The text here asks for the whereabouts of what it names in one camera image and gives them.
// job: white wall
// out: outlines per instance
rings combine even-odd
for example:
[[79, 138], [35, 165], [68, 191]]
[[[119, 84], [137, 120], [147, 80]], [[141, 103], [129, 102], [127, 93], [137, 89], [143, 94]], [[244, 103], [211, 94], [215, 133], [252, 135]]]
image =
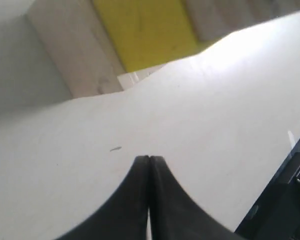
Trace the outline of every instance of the white wall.
[[65, 233], [145, 154], [234, 230], [300, 137], [300, 15], [77, 100], [17, 19], [0, 23], [0, 240]]

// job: white table surface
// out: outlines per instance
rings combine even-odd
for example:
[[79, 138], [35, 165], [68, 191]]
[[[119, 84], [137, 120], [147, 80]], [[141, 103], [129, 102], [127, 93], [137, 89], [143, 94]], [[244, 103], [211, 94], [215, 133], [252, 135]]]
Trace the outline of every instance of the white table surface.
[[300, 13], [234, 33], [125, 92], [0, 115], [0, 240], [69, 231], [138, 155], [164, 156], [234, 231], [299, 138]]

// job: yellow panel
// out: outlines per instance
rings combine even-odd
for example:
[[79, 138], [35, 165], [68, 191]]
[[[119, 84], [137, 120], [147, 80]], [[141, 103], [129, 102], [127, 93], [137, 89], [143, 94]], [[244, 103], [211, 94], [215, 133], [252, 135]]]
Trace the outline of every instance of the yellow panel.
[[127, 72], [198, 53], [182, 0], [93, 0]]

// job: small debris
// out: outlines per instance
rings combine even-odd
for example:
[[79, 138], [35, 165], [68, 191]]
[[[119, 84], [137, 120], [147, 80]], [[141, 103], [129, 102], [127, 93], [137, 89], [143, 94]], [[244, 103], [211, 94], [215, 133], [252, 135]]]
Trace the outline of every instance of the small debris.
[[117, 146], [117, 147], [115, 147], [114, 149], [111, 149], [110, 152], [118, 151], [118, 150], [120, 150], [120, 149], [122, 149], [122, 146]]

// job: yellow surface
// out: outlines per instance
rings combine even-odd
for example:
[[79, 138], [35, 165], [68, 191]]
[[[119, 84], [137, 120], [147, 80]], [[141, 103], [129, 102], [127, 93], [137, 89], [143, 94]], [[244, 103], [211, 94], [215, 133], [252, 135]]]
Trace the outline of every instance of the yellow surface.
[[127, 72], [200, 52], [182, 0], [93, 0]]

